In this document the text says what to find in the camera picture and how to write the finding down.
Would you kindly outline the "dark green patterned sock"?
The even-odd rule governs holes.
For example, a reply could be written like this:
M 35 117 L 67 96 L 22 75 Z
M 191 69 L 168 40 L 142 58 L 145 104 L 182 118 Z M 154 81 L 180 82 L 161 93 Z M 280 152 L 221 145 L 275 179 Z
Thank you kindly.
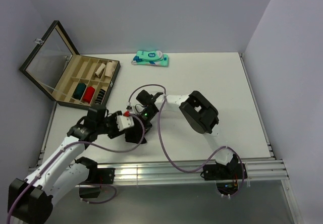
M 73 98 L 80 100 L 82 98 L 82 95 L 83 95 L 85 89 L 86 89 L 85 83 L 78 83 L 78 85 L 76 86 L 76 89 L 73 93 Z

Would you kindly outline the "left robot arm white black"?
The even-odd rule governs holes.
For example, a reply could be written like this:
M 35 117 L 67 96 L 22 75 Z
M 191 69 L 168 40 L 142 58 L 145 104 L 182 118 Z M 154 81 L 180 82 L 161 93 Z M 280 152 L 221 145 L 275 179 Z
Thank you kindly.
M 79 155 L 89 146 L 96 147 L 99 135 L 113 139 L 133 126 L 129 113 L 110 114 L 103 105 L 90 107 L 41 166 L 25 179 L 12 181 L 6 222 L 15 217 L 25 223 L 45 223 L 58 201 L 76 185 L 100 186 L 97 162 Z

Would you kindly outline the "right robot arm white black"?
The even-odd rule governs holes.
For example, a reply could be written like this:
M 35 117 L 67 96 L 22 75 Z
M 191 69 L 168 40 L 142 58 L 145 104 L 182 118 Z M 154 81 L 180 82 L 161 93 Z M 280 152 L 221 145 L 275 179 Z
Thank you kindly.
M 182 169 L 171 160 L 166 151 L 160 128 L 161 113 L 165 106 L 179 111 L 196 133 L 202 134 L 208 141 L 214 140 L 212 134 L 214 127 L 220 122 L 219 112 L 199 91 L 193 91 L 188 95 L 166 95 L 162 92 L 152 95 L 146 90 L 142 90 L 136 100 L 143 105 L 143 111 L 139 113 L 139 116 L 145 123 L 150 125 L 150 121 L 157 116 L 157 134 L 161 148 L 169 163 L 177 170 L 183 173 L 204 170 L 207 163 L 220 151 L 224 151 L 225 154 L 224 157 L 216 159 L 213 172 L 221 177 L 230 178 L 236 172 L 236 167 L 243 164 L 236 151 L 229 146 L 221 146 L 216 149 L 201 166 L 194 170 Z

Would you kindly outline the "mint green folded socks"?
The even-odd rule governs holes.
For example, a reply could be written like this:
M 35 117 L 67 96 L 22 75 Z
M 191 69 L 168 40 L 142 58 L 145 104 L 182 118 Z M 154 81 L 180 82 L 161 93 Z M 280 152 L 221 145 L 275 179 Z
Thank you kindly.
M 136 55 L 133 57 L 131 64 L 167 67 L 169 65 L 169 56 L 160 50 L 138 50 Z

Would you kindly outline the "black white striped rolled sock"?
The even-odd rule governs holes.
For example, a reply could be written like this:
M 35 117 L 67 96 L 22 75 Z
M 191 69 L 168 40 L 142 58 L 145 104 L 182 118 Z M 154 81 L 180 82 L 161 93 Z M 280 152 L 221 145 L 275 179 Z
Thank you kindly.
M 103 88 L 101 88 L 101 89 L 99 90 L 99 93 L 98 93 L 98 95 L 97 95 L 97 97 L 96 97 L 96 99 L 95 99 L 94 103 L 95 103 L 95 104 L 102 104 L 103 99 L 104 99 L 104 97 L 105 97 L 105 93 L 106 93 L 106 91 L 105 91 Z

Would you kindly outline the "red rolled sock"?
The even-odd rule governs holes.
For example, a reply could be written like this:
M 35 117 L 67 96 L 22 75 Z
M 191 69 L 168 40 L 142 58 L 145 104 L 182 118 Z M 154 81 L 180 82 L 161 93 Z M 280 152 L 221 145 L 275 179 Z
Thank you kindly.
M 94 93 L 95 93 L 95 88 L 94 87 L 92 87 L 92 86 L 87 87 L 86 90 L 85 90 L 85 93 L 83 95 L 82 100 L 84 102 L 90 104 Z

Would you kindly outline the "beige rolled sock right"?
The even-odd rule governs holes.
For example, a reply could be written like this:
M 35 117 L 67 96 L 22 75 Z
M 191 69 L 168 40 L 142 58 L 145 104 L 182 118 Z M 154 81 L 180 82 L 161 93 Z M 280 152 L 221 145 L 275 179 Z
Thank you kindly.
M 115 62 L 113 62 L 113 61 L 107 62 L 104 75 L 106 77 L 112 77 L 112 75 L 114 73 L 114 70 L 115 70 L 115 67 L 116 67 Z

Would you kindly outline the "beige rolled sock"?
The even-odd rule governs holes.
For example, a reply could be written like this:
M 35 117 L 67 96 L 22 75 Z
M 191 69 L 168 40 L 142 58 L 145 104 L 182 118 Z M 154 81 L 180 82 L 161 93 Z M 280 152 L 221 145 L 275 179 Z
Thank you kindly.
M 114 73 L 114 70 L 115 70 L 115 67 L 116 67 L 115 62 L 113 62 L 113 61 L 107 62 L 104 75 L 106 77 L 112 77 L 112 75 Z
M 105 70 L 106 64 L 101 63 L 98 69 L 95 71 L 95 76 L 100 78 Z

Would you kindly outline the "beige rolled sock left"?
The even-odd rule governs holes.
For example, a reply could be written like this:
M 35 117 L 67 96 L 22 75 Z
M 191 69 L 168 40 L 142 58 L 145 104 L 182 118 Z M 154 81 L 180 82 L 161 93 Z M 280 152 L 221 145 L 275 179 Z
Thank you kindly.
M 100 78 L 105 70 L 106 64 L 101 63 L 98 69 L 95 71 L 95 76 Z

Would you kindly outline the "black wooden organizer box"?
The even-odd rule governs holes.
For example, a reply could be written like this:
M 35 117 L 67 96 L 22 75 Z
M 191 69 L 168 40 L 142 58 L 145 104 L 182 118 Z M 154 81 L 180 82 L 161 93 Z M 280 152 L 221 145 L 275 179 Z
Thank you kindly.
M 19 70 L 48 98 L 61 106 L 88 109 L 95 105 L 103 88 L 106 93 L 101 105 L 106 105 L 121 67 L 118 60 L 81 55 L 58 20 L 34 42 L 35 48 Z M 94 73 L 100 64 L 109 61 L 116 63 L 112 77 L 106 77 L 105 70 L 100 78 L 96 77 Z M 85 91 L 80 100 L 73 98 L 78 83 L 95 88 L 90 104 L 82 100 Z

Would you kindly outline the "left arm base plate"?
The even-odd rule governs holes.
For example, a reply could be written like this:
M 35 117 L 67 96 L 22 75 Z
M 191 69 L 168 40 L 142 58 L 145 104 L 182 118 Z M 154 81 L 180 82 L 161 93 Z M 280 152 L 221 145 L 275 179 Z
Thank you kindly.
M 112 184 L 114 182 L 114 177 L 115 168 L 98 168 L 95 170 L 90 170 L 87 179 L 81 182 L 80 184 Z

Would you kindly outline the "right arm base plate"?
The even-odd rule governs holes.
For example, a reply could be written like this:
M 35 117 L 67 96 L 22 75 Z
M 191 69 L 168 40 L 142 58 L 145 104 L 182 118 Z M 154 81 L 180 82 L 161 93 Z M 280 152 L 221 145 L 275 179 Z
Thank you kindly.
M 245 164 L 243 164 L 243 169 L 241 165 L 238 164 L 233 170 L 229 170 L 228 167 L 221 164 L 207 164 L 203 167 L 200 176 L 205 181 L 216 181 L 216 180 L 241 180 L 244 174 L 244 179 L 248 178 Z

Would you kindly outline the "aluminium frame rail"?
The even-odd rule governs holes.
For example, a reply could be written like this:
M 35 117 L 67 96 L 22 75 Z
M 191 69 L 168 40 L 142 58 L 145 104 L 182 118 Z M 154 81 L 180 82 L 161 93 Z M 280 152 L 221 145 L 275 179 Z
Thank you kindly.
M 288 180 L 289 175 L 282 160 L 244 161 L 247 177 L 245 183 L 252 181 Z M 114 168 L 116 186 L 197 184 L 206 183 L 201 171 L 183 173 L 168 162 L 98 164 L 100 170 Z

